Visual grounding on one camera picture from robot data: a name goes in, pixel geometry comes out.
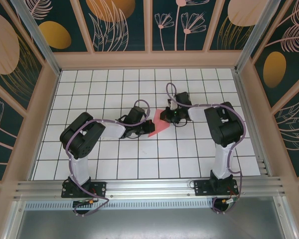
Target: wooden frame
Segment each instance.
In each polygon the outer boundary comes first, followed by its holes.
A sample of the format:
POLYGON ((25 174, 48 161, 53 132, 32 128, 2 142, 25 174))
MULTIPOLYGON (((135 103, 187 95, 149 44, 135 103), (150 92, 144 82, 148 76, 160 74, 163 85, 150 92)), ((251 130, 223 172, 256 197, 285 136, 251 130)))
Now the wooden frame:
POLYGON ((241 72, 246 96, 252 109, 272 176, 280 176, 295 221, 299 227, 299 178, 296 177, 288 152, 272 114, 256 68, 250 59, 241 72))

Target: black mounting plate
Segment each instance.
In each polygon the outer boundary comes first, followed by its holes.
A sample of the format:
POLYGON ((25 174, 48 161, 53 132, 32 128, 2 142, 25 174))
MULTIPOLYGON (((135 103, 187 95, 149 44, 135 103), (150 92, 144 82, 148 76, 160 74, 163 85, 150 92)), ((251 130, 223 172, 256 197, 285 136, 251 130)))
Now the black mounting plate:
MULTIPOLYGON (((195 189, 195 196, 230 196, 230 191, 226 188, 224 190, 219 190, 218 192, 215 192, 210 184, 210 181, 207 180, 194 180, 194 185, 190 185, 195 189)), ((228 185, 231 190, 238 194, 238 186, 236 180, 231 180, 230 185, 228 185)))
MULTIPOLYGON (((89 192, 95 193, 97 196, 105 197, 106 182, 91 182, 89 192)), ((73 190, 72 183, 64 182, 61 198, 91 198, 91 195, 88 195, 81 190, 73 190)))

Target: pink triangle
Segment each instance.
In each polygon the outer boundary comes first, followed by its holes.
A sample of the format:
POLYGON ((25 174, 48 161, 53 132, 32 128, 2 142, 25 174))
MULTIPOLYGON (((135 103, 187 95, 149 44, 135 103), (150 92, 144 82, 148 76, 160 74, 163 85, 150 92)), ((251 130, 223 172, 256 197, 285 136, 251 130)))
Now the pink triangle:
POLYGON ((160 113, 162 113, 164 110, 161 109, 156 109, 155 115, 154 115, 154 124, 155 124, 155 131, 149 134, 149 137, 162 132, 163 130, 167 129, 170 126, 170 123, 165 122, 163 120, 161 120, 160 117, 160 113))

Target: grid tile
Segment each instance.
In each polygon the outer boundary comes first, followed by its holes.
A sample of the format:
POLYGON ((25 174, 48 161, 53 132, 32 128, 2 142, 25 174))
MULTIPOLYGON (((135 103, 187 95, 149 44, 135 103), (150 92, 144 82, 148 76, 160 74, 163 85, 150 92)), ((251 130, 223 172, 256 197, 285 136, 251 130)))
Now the grid tile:
MULTIPOLYGON (((188 92, 187 81, 171 81, 171 82, 176 86, 177 93, 188 92)), ((168 92, 175 94, 175 91, 174 91, 174 89, 172 89, 172 87, 168 88, 168 92)), ((165 93, 165 95, 166 95, 166 84, 165 84, 165 86, 163 86, 162 93, 165 93)))
POLYGON ((89 81, 91 81, 92 73, 93 73, 93 71, 90 71, 90 70, 78 71, 78 74, 76 76, 76 82, 89 82, 89 81))
POLYGON ((52 110, 49 124, 66 124, 68 110, 52 110))
POLYGON ((108 82, 106 94, 122 94, 123 82, 108 82))
POLYGON ((204 82, 205 91, 207 93, 221 92, 220 85, 218 81, 205 81, 204 82))
POLYGON ((199 178, 198 158, 180 158, 179 171, 181 178, 199 178))
POLYGON ((179 165, 177 158, 160 158, 159 178, 179 178, 179 165))
POLYGON ((158 159, 139 160, 139 178, 158 178, 158 159))
POLYGON ((88 95, 72 96, 70 109, 86 109, 88 103, 88 95))
POLYGON ((39 160, 57 160, 61 149, 60 142, 44 142, 39 156, 39 160))
POLYGON ((92 81, 107 81, 108 70, 95 70, 93 71, 92 81))
POLYGON ((124 82, 123 94, 138 94, 138 93, 139 93, 139 82, 138 81, 124 82))
POLYGON ((140 81, 140 94, 155 93, 155 81, 140 81))
POLYGON ((90 95, 104 95, 106 91, 106 82, 92 82, 90 95))
POLYGON ((203 80, 218 80, 216 69, 201 69, 203 80))
POLYGON ((74 88, 74 83, 67 82, 67 83, 60 83, 56 95, 72 95, 74 88))
POLYGON ((108 81, 122 81, 123 70, 109 70, 108 81))
POLYGON ((140 81, 153 81, 155 79, 154 69, 140 70, 140 81))
POLYGON ((159 140, 158 156, 159 158, 177 157, 176 140, 159 140))
POLYGON ((224 101, 229 101, 232 106, 240 106, 237 93, 223 93, 224 101))
POLYGON ((124 70, 124 81, 138 81, 139 70, 124 70))
POLYGON ((185 69, 171 69, 170 75, 172 81, 184 81, 187 79, 185 69))
POLYGON ((243 176, 260 176, 256 157, 238 157, 243 176))
POLYGON ((68 109, 70 107, 71 99, 72 96, 56 96, 52 108, 54 110, 68 109))
POLYGON ((232 80, 233 74, 231 69, 217 69, 217 75, 219 80, 232 80))
POLYGON ((115 159, 119 156, 118 141, 102 141, 100 142, 99 159, 115 159))
POLYGON ((98 160, 96 179, 117 179, 118 160, 98 160))
POLYGON ((170 70, 169 69, 155 69, 155 80, 170 81, 170 70))
MULTIPOLYGON (((37 157, 34 180, 65 179, 68 156, 59 136, 82 112, 95 119, 118 119, 128 114, 138 99, 146 100, 153 119, 156 109, 165 109, 165 87, 173 82, 177 92, 189 92, 192 104, 229 101, 242 114, 230 70, 223 69, 135 69, 63 71, 37 157)), ((249 134, 234 151, 232 170, 242 167, 244 176, 259 175, 249 134)), ((206 122, 188 122, 152 137, 136 139, 100 138, 89 154, 92 179, 150 179, 209 177, 215 144, 206 122)))
POLYGON ((194 139, 178 140, 177 146, 180 158, 197 157, 197 147, 194 139))
POLYGON ((53 180, 56 170, 57 160, 51 161, 38 161, 36 171, 35 171, 35 180, 53 180))
POLYGON ((138 160, 119 159, 118 179, 136 179, 136 178, 138 178, 138 160))
POLYGON ((105 95, 90 95, 88 109, 101 109, 104 107, 105 95))
POLYGON ((225 92, 237 92, 235 82, 233 80, 232 81, 220 80, 219 83, 220 83, 221 91, 223 93, 225 93, 225 92))
POLYGON ((121 95, 106 95, 105 108, 120 108, 122 103, 121 95))
POLYGON ((48 125, 44 137, 44 141, 56 141, 60 140, 60 135, 64 131, 65 125, 48 125))
POLYGON ((200 69, 186 69, 188 80, 202 80, 200 69))
POLYGON ((75 82, 78 71, 62 71, 60 82, 75 82))
POLYGON ((204 93, 205 87, 203 81, 188 81, 189 93, 204 93))
POLYGON ((74 95, 88 95, 90 91, 90 82, 76 82, 74 86, 74 95))

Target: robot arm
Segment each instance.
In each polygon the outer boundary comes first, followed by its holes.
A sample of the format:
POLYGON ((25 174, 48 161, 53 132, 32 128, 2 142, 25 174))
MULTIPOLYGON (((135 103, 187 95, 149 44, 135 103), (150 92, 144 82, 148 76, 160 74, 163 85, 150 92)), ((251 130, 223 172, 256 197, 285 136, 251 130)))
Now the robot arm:
MULTIPOLYGON (((145 115, 142 108, 134 106, 128 115, 124 115, 117 121, 125 124, 137 124, 141 122, 141 119, 145 115)), ((93 117, 87 112, 81 113, 61 134, 60 141, 63 148, 66 148, 70 138, 74 133, 82 127, 86 122, 92 120, 93 117)), ((85 190, 91 190, 91 177, 88 172, 88 154, 92 151, 99 138, 126 138, 131 136, 132 133, 140 136, 142 134, 151 133, 155 130, 155 125, 151 120, 147 120, 144 123, 137 126, 122 126, 118 123, 110 122, 93 122, 83 128, 82 132, 76 135, 69 145, 69 153, 71 154, 71 167, 73 175, 68 178, 69 186, 64 188, 63 192, 67 192, 66 195, 70 195, 72 198, 84 197, 84 193, 74 183, 73 177, 76 178, 79 185, 85 190)))

